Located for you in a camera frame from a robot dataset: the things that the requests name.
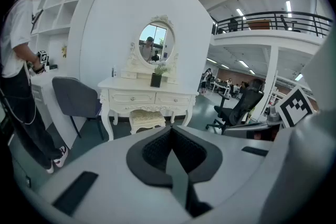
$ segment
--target black railing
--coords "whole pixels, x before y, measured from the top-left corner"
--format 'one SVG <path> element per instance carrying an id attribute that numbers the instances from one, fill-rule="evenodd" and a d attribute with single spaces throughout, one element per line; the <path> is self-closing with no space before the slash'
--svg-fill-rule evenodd
<path id="1" fill-rule="evenodd" d="M 333 21 L 329 18 L 305 12 L 258 12 L 216 21 L 213 34 L 233 31 L 273 29 L 300 33 L 315 33 L 323 37 L 328 34 Z"/>

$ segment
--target black plant pot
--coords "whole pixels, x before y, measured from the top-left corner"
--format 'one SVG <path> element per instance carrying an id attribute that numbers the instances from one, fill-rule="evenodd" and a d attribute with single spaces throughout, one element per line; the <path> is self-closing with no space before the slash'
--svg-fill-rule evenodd
<path id="1" fill-rule="evenodd" d="M 152 73 L 151 87 L 160 87 L 162 75 Z"/>

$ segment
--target white bookshelf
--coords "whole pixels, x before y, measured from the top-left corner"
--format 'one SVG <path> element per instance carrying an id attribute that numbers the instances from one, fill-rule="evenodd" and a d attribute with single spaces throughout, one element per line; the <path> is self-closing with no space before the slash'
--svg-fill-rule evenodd
<path id="1" fill-rule="evenodd" d="M 31 33 L 30 47 L 34 52 L 45 50 L 49 62 L 69 77 L 79 79 L 79 57 L 85 23 L 94 0 L 41 0 L 43 12 Z M 62 45 L 67 57 L 62 57 Z"/>

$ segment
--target potted plant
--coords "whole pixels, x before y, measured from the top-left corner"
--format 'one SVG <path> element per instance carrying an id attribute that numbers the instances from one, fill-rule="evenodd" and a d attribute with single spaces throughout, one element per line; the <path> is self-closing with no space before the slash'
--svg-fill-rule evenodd
<path id="1" fill-rule="evenodd" d="M 161 85 L 162 74 L 169 71 L 169 67 L 166 66 L 165 61 L 150 61 L 149 63 L 152 65 L 157 65 L 157 67 L 154 69 L 154 73 L 152 73 L 151 87 L 159 88 Z"/>

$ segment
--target mirror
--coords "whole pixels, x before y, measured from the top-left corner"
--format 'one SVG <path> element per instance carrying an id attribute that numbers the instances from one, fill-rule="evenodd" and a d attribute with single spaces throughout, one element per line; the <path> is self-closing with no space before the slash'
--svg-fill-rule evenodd
<path id="1" fill-rule="evenodd" d="M 173 33 L 166 24 L 152 22 L 143 30 L 139 38 L 139 50 L 142 58 L 152 61 L 166 61 L 174 48 Z"/>

